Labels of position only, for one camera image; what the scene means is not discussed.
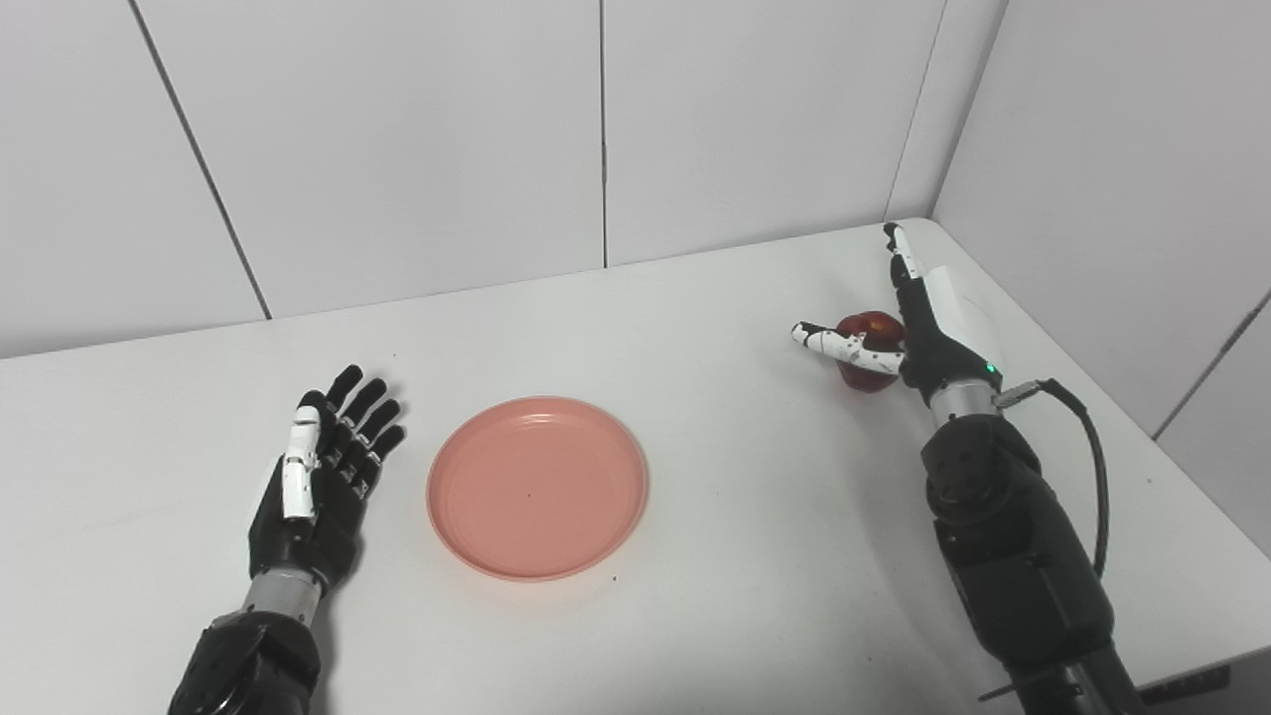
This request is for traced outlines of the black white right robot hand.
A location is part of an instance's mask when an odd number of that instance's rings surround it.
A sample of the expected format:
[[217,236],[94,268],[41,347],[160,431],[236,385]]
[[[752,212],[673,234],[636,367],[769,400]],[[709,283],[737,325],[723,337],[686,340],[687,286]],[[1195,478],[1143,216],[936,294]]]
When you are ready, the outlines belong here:
[[986,300],[952,267],[921,267],[899,222],[882,226],[902,334],[872,323],[844,331],[794,323],[791,339],[815,354],[885,378],[902,380],[924,398],[953,404],[953,415],[991,411],[1002,392],[1002,345]]

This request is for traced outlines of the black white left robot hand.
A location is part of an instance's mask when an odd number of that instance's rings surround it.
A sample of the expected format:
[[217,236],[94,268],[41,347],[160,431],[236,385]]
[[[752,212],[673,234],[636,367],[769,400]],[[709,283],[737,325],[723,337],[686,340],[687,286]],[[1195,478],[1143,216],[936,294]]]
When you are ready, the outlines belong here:
[[324,593],[353,573],[361,526],[384,461],[405,438],[400,403],[386,381],[350,363],[330,389],[309,390],[289,425],[248,530],[250,578],[280,569],[316,580]]

